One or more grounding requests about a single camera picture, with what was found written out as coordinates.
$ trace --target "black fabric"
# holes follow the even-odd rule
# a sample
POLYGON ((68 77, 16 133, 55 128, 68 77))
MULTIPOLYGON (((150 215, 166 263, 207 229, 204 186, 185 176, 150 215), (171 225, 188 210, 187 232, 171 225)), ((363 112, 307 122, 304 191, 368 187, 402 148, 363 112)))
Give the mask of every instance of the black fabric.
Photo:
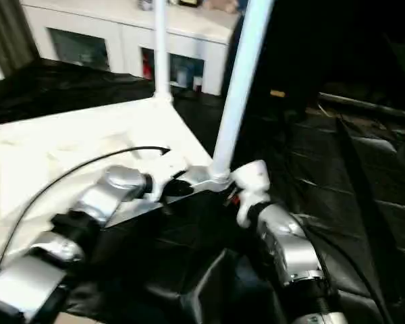
MULTIPOLYGON (((212 153, 223 101, 173 91, 212 153)), ((146 80, 40 61, 0 83, 0 123, 152 93, 146 80)), ((291 123, 250 106, 234 165, 255 159, 318 247, 350 323, 405 323, 405 130, 315 115, 291 123)), ((66 310, 104 323, 284 323, 252 236, 224 201, 199 194, 105 230, 66 310)))

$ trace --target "curtain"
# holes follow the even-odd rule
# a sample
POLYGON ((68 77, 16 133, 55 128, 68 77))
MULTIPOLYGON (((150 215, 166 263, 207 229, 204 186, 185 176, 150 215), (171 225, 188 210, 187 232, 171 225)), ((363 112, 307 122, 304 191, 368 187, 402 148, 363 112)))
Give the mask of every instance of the curtain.
POLYGON ((18 0, 0 0, 0 78, 38 57, 18 0))

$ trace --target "metal rod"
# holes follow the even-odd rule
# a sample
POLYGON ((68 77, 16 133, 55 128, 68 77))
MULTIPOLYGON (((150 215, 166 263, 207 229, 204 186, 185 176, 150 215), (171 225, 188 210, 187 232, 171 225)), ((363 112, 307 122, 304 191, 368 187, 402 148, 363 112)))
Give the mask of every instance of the metal rod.
POLYGON ((343 103, 343 104, 347 104, 347 105, 353 105, 353 106, 362 107, 365 109, 370 109, 373 111, 380 111, 382 113, 388 113, 391 115, 395 115, 397 117, 405 117, 405 110, 399 110, 399 109, 391 108, 391 107, 384 106, 384 105, 378 105, 375 103, 368 103, 367 101, 361 101, 361 100, 357 100, 357 99, 337 96, 335 94, 329 94, 329 93, 324 93, 324 92, 320 92, 318 97, 320 99, 323 99, 326 101, 331 101, 334 103, 343 103))
POLYGON ((274 3, 275 0, 250 0, 246 10, 215 154, 209 167, 211 177, 220 182, 230 175, 238 132, 274 3))
POLYGON ((155 0, 155 96, 171 100, 167 52, 167 0, 155 0))

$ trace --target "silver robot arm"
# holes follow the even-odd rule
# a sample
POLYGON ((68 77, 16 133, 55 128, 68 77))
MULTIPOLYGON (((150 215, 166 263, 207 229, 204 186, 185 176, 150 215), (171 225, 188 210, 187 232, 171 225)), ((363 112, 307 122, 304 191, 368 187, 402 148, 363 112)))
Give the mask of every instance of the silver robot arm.
POLYGON ((242 227, 253 226, 271 256, 288 321, 346 324, 338 295, 333 295, 315 247, 297 220, 270 201, 265 163, 255 161, 244 165, 233 173, 233 179, 242 190, 237 222, 242 227))
POLYGON ((50 231, 0 271, 0 324, 54 322, 120 204, 143 196, 159 201, 166 183, 186 169, 171 152, 159 160, 150 175, 122 166, 107 169, 66 214, 52 218, 50 231))

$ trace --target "metal pole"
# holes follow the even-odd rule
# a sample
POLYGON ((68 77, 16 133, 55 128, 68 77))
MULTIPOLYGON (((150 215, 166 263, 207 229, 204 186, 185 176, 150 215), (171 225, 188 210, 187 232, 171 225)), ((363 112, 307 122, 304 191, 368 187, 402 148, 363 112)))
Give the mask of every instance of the metal pole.
POLYGON ((215 181, 226 181, 230 175, 240 124, 274 3, 275 0, 250 0, 246 10, 215 154, 209 167, 215 181))
POLYGON ((171 100, 171 93, 169 91, 166 7, 167 0, 155 0, 155 96, 171 100))

